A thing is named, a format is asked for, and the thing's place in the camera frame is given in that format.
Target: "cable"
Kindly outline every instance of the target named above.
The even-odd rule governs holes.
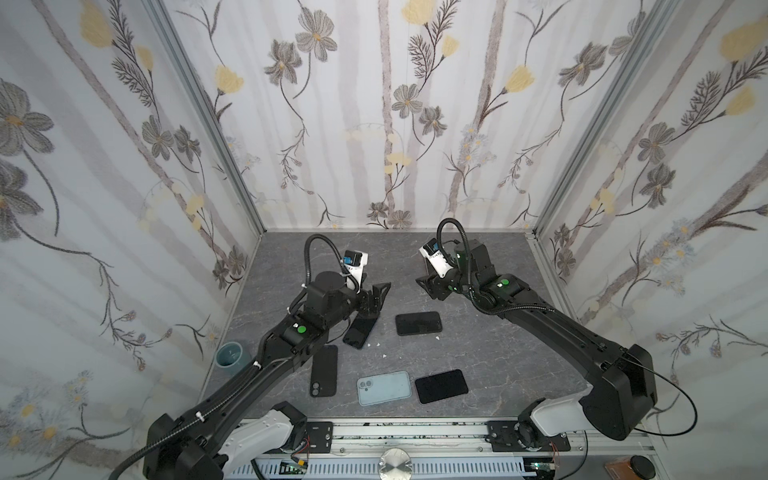
[[[578,467],[576,467],[573,472],[569,473],[565,477],[560,477],[560,480],[565,480],[566,478],[581,470],[581,467],[583,467],[584,463],[587,461],[587,455],[589,455],[589,438],[587,437],[587,431],[584,430],[584,456],[581,457],[581,463],[578,464]]]
[[[306,286],[312,282],[312,266],[310,265],[310,246],[312,245],[312,242],[314,240],[322,240],[325,243],[328,243],[328,246],[331,247],[331,250],[333,250],[333,254],[336,255],[336,260],[338,260],[339,265],[341,266],[341,273],[343,276],[347,276],[352,280],[352,283],[355,285],[355,292],[358,292],[360,290],[360,284],[357,282],[357,279],[349,272],[349,269],[347,269],[346,265],[344,264],[344,260],[342,260],[341,254],[339,253],[339,249],[336,248],[336,245],[333,244],[330,238],[326,237],[325,235],[321,233],[313,233],[309,237],[307,237],[306,242],[304,242],[304,270],[306,273],[304,285],[305,289]]]
[[[458,267],[458,264],[451,258],[450,255],[448,255],[445,252],[445,249],[442,246],[442,229],[447,225],[448,223],[452,223],[456,226],[456,229],[458,230],[458,234],[462,237],[462,242],[464,243],[464,252],[467,256],[466,261],[466,271],[467,271],[467,290],[469,295],[469,301],[472,302],[472,305],[480,312],[484,313],[485,315],[498,315],[499,313],[507,313],[514,310],[544,310],[546,312],[554,312],[555,310],[553,308],[547,307],[547,306],[541,306],[536,303],[520,303],[518,305],[513,306],[503,306],[502,308],[498,308],[496,310],[486,310],[485,308],[481,307],[478,304],[477,297],[475,296],[475,291],[472,289],[472,270],[470,269],[470,265],[472,262],[472,254],[469,253],[469,239],[467,238],[467,234],[464,231],[464,227],[459,223],[458,220],[455,218],[444,218],[440,220],[440,224],[437,226],[437,234],[435,235],[435,238],[437,239],[437,248],[440,250],[440,253],[445,258],[445,261],[449,263],[449,265],[453,267]]]
[[[253,468],[253,473],[256,474],[256,477],[259,480],[266,480],[266,477],[264,476],[263,473],[261,473],[261,470],[259,469],[259,464],[256,463],[256,459],[255,458],[252,458],[250,460],[250,466],[251,466],[251,468]]]
[[[272,362],[270,362],[270,364],[269,364],[269,365],[267,365],[267,366],[271,366],[271,365],[273,365],[275,362],[279,362],[280,360],[282,360],[283,362],[287,362],[289,359],[287,359],[287,358],[275,359],[275,360],[273,360]],[[263,369],[259,369],[259,370],[257,371],[257,373],[258,373],[258,372],[262,372],[262,371],[264,371],[264,370],[265,370],[265,368],[266,368],[266,367],[264,367]],[[120,477],[120,475],[122,475],[122,474],[123,474],[123,472],[125,472],[125,471],[128,469],[128,467],[130,467],[130,466],[131,466],[131,465],[133,465],[134,463],[136,463],[136,462],[138,462],[139,460],[141,460],[141,459],[142,459],[143,457],[145,457],[147,454],[149,454],[150,452],[153,452],[153,451],[157,450],[157,449],[158,449],[158,448],[160,448],[161,446],[163,446],[163,445],[165,445],[166,443],[168,443],[170,440],[172,440],[172,439],[174,439],[174,438],[178,437],[178,436],[179,436],[181,433],[184,433],[184,432],[186,432],[187,430],[189,430],[189,429],[190,429],[190,428],[192,428],[193,426],[197,425],[198,423],[204,422],[204,421],[205,421],[205,419],[206,419],[206,418],[208,418],[208,417],[210,416],[210,414],[211,414],[211,413],[213,413],[213,412],[216,412],[218,409],[220,409],[221,407],[225,406],[225,405],[226,405],[226,404],[227,404],[227,403],[228,403],[228,402],[229,402],[231,399],[233,399],[234,397],[236,397],[236,396],[238,396],[239,394],[241,394],[241,392],[242,392],[243,390],[245,390],[246,388],[248,388],[248,386],[249,386],[249,385],[250,385],[250,384],[251,384],[251,383],[252,383],[252,382],[253,382],[255,379],[258,379],[258,378],[259,378],[259,376],[258,376],[258,375],[256,375],[256,376],[254,376],[254,377],[252,377],[252,378],[250,378],[250,379],[248,379],[248,380],[244,380],[244,381],[243,381],[243,383],[242,383],[242,384],[240,384],[240,386],[238,386],[237,388],[235,388],[235,390],[234,390],[234,391],[232,391],[232,393],[231,393],[231,394],[229,394],[229,395],[228,395],[228,396],[227,396],[227,397],[226,397],[224,400],[222,400],[221,402],[218,402],[218,403],[217,403],[217,404],[216,404],[214,407],[212,407],[211,409],[208,409],[208,410],[207,410],[205,413],[202,413],[202,414],[200,414],[199,416],[195,417],[195,419],[194,419],[194,420],[190,420],[190,422],[189,422],[189,423],[187,423],[186,425],[180,425],[180,426],[179,426],[179,427],[177,427],[175,430],[172,430],[170,433],[168,433],[167,435],[165,435],[163,438],[161,438],[161,439],[159,439],[159,440],[156,440],[155,442],[151,443],[150,445],[147,445],[147,446],[143,447],[142,449],[140,449],[140,450],[136,451],[136,452],[135,452],[133,455],[131,455],[130,457],[126,458],[126,459],[125,459],[125,460],[124,460],[124,461],[123,461],[123,462],[122,462],[120,465],[118,465],[118,466],[117,466],[117,467],[116,467],[116,468],[115,468],[115,469],[112,471],[112,473],[109,475],[109,480],[118,480],[118,478]]]
[[[649,431],[647,431],[647,430],[638,429],[638,428],[635,428],[635,430],[637,430],[638,432],[643,432],[643,433],[645,433],[645,434],[647,434],[647,435],[656,435],[656,436],[658,436],[658,437],[679,437],[680,435],[685,435],[686,433],[688,433],[688,432],[690,432],[691,430],[693,430],[693,429],[694,429],[694,427],[696,426],[696,424],[699,422],[699,411],[698,411],[698,410],[697,410],[697,408],[696,408],[696,404],[694,403],[694,400],[693,400],[693,399],[690,397],[690,395],[688,395],[687,393],[685,393],[685,390],[683,390],[683,389],[682,389],[682,388],[680,388],[679,386],[675,385],[675,384],[674,384],[674,383],[673,383],[671,380],[669,380],[667,377],[665,377],[665,376],[661,375],[660,373],[658,373],[658,372],[656,372],[656,371],[654,371],[654,370],[652,370],[652,369],[649,369],[649,368],[648,368],[648,367],[646,367],[645,365],[641,365],[641,364],[640,364],[640,363],[638,363],[638,362],[634,362],[634,361],[632,361],[632,360],[629,360],[629,359],[627,359],[627,358],[623,358],[623,357],[622,357],[622,358],[620,358],[619,360],[624,360],[625,362],[629,362],[629,363],[632,363],[632,364],[634,364],[634,365],[637,365],[637,366],[639,366],[640,368],[642,368],[642,369],[645,369],[645,370],[647,370],[648,372],[651,372],[651,373],[653,373],[655,376],[657,376],[657,377],[659,377],[660,379],[662,379],[663,381],[665,381],[665,382],[669,383],[669,384],[670,384],[670,385],[672,385],[674,388],[676,388],[676,389],[680,390],[680,393],[682,393],[683,395],[685,395],[685,398],[687,398],[687,399],[688,399],[688,402],[690,402],[690,406],[692,406],[692,407],[694,408],[694,423],[692,423],[690,427],[688,427],[686,430],[683,430],[682,432],[676,432],[676,433],[658,433],[658,432],[649,432]]]
[[[349,331],[349,328],[350,328],[351,326],[352,326],[352,320],[350,320],[350,319],[349,319],[349,317],[346,317],[346,328],[344,329],[344,331],[343,331],[343,332],[341,332],[341,335],[339,335],[339,336],[335,337],[333,340],[328,340],[328,341],[326,342],[326,345],[328,345],[329,343],[335,342],[335,341],[337,341],[338,339],[340,339],[341,337],[343,337],[344,335],[346,335],[346,333]]]

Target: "tree trunk print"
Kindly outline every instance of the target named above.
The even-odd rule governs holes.
[[[85,63],[85,60],[74,48],[74,45],[69,41],[67,35],[64,33],[64,30],[61,29],[61,26],[58,24],[58,22],[56,22],[51,11],[48,10],[48,6],[46,6],[42,0],[31,0],[31,2],[45,20],[45,23],[48,26],[48,30],[51,32],[51,35],[53,35],[53,38],[56,39],[56,42],[61,46],[65,54],[67,54],[72,63],[78,68],[78,70],[80,70],[85,80],[88,82],[91,88],[93,88],[94,92],[96,92],[96,95],[98,95],[101,101],[103,101],[107,108],[109,108],[109,110],[112,112],[120,126],[123,127],[126,135],[131,139],[131,141],[134,142],[137,150],[146,160],[149,168],[170,190],[174,182],[168,177],[168,175],[165,173],[165,170],[163,170],[163,168],[157,164],[150,151],[144,145],[144,142],[141,140],[139,134],[131,126],[130,121],[120,109],[120,106],[112,98],[112,96],[109,95],[106,89],[104,89],[104,85],[102,85],[98,78],[96,78],[94,72],[91,70],[88,64]],[[190,221],[190,223],[194,222],[195,216],[193,214],[187,214],[185,211],[187,209],[186,200],[180,194],[174,194],[174,197],[176,198],[181,211],[184,212],[184,215],[187,216],[187,219]],[[214,240],[211,238],[208,232],[205,232],[202,229],[198,230],[198,232],[200,232],[200,236],[203,237],[203,241],[205,241],[205,243],[215,252],[219,258],[227,258],[227,254],[224,252],[224,250],[221,249],[221,247],[214,243]]]
[[[713,227],[735,227],[741,230],[754,230],[752,227],[737,226],[736,224],[730,224],[730,222],[723,222],[720,220],[723,218],[726,210],[733,209],[744,197],[755,187],[760,185],[768,179],[768,151],[763,155],[760,161],[757,162],[752,170],[744,174],[735,184],[733,184],[726,192],[710,207],[709,210],[704,212],[700,217],[694,220],[690,229],[693,231],[690,238],[701,235],[706,230]],[[619,291],[626,285],[634,282],[639,275],[645,270],[650,268],[654,257],[660,256],[660,254],[666,253],[668,247],[664,246],[664,239],[659,240],[656,245],[650,248],[645,255],[634,259],[634,265],[626,269],[616,280],[608,285],[608,288],[598,298],[598,305],[600,308],[608,305],[611,298],[614,297]],[[582,317],[581,323],[586,324],[589,320],[593,319],[597,314],[596,311],[588,310]]]
[[[496,76],[496,61],[498,57],[498,46],[502,40],[502,27],[504,26],[504,10],[507,4],[505,0],[496,0],[496,5],[493,11],[493,18],[491,19],[491,28],[488,33],[488,48],[485,50],[485,70],[483,73],[482,83],[480,84],[480,92],[478,94],[478,108],[475,112],[475,119],[472,121],[474,129],[479,130],[482,126],[482,122],[485,119],[483,114],[485,113],[485,107],[488,105],[491,88]],[[458,191],[462,186],[463,172],[466,168],[466,160],[459,159],[456,172],[453,174],[453,181],[451,182],[451,192],[448,199],[448,209],[451,214],[455,214],[456,207],[458,206]]]
[[[688,55],[686,55],[683,62],[677,68],[677,71],[675,71],[675,74],[670,80],[669,85],[667,85],[666,90],[664,90],[664,93],[661,94],[661,96],[659,97],[653,109],[650,111],[650,113],[646,117],[643,124],[640,126],[640,128],[637,129],[637,133],[630,140],[629,145],[627,145],[626,150],[624,150],[624,153],[621,155],[621,158],[618,161],[618,165],[611,170],[608,177],[605,179],[605,182],[603,182],[601,187],[598,189],[598,192],[594,195],[595,199],[600,200],[600,192],[602,190],[609,188],[611,183],[613,183],[614,172],[616,171],[616,169],[624,168],[624,164],[626,164],[627,160],[629,160],[629,157],[632,155],[632,152],[637,146],[637,143],[640,141],[641,138],[643,138],[646,130],[653,124],[654,120],[656,119],[656,116],[659,115],[659,113],[661,112],[661,109],[664,108],[664,105],[667,104],[667,101],[669,100],[670,96],[679,85],[680,80],[682,80],[683,76],[688,71],[688,68],[693,63],[696,56],[699,54],[699,51],[704,45],[704,42],[710,37],[710,35],[712,34],[712,31],[720,22],[720,20],[723,18],[726,10],[728,9],[728,7],[730,7],[732,3],[733,3],[733,0],[725,0],[723,4],[720,6],[720,8],[717,10],[717,12],[715,12],[712,18],[710,18],[708,23],[704,26],[703,30],[701,31],[696,41],[694,42],[693,46],[691,47],[690,51],[688,52]],[[571,238],[565,244],[564,250],[571,249],[571,245],[573,245],[573,243],[576,241],[576,236],[581,230],[581,227],[584,226],[586,223],[588,223],[588,218],[591,213],[592,213],[592,208],[587,207],[587,209],[579,218],[578,222],[576,222],[576,227],[574,227],[573,231],[571,232]]]
[[[387,156],[392,153],[392,142],[389,135],[392,128],[392,54],[389,51],[389,0],[379,0],[379,43],[382,49],[382,116],[384,117],[384,165]],[[390,212],[395,211],[395,197],[392,195],[392,174],[384,174],[384,191],[386,206]]]

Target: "smartphone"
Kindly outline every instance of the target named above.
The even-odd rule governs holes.
[[[371,330],[373,330],[373,326],[376,325],[376,320],[378,319],[378,315],[367,316],[358,313],[352,325],[349,326],[349,330],[346,331],[342,342],[360,350],[365,346],[368,335],[371,334]]]
[[[407,399],[411,396],[408,372],[364,376],[357,380],[357,399],[362,406]]]
[[[415,384],[416,393],[422,404],[469,393],[464,374],[458,369],[416,379]]]
[[[313,397],[334,396],[338,369],[339,347],[325,345],[312,357],[310,395]]]
[[[395,316],[395,328],[400,336],[437,333],[442,331],[442,322],[437,312],[401,313]]]

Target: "metal corner post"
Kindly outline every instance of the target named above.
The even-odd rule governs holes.
[[[553,221],[555,213],[564,202],[571,185],[580,174],[582,167],[587,163],[592,148],[598,142],[611,117],[618,109],[643,63],[653,51],[656,41],[664,33],[664,28],[672,18],[680,2],[681,0],[656,0],[654,3],[648,14],[648,19],[641,27],[640,32],[638,32],[637,40],[630,47],[627,58],[621,63],[619,72],[611,82],[611,86],[608,87],[608,91],[592,116],[587,130],[579,140],[570,160],[563,168],[551,197],[547,200],[544,209],[541,211],[536,228],[534,229],[534,234],[537,234],[537,236],[540,232],[549,228],[549,224]]]
[[[248,220],[259,235],[263,234],[266,232],[266,228],[251,200],[250,192],[240,176],[237,162],[233,158],[232,152],[227,148],[227,141],[224,139],[219,122],[207,100],[203,85],[200,83],[184,46],[181,44],[181,39],[168,15],[168,10],[162,0],[141,0],[141,3],[149,14],[152,25],[170,56],[171,63],[173,63],[174,69],[184,85],[184,90],[187,92],[191,104],[203,122],[209,138],[213,141],[214,149],[222,160],[222,167],[230,179],[240,204],[245,209]]]

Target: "light blue smartphone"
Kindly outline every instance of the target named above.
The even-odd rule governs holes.
[[[411,396],[411,379],[408,372],[392,372],[364,376],[357,381],[357,398],[360,405],[375,405]]]

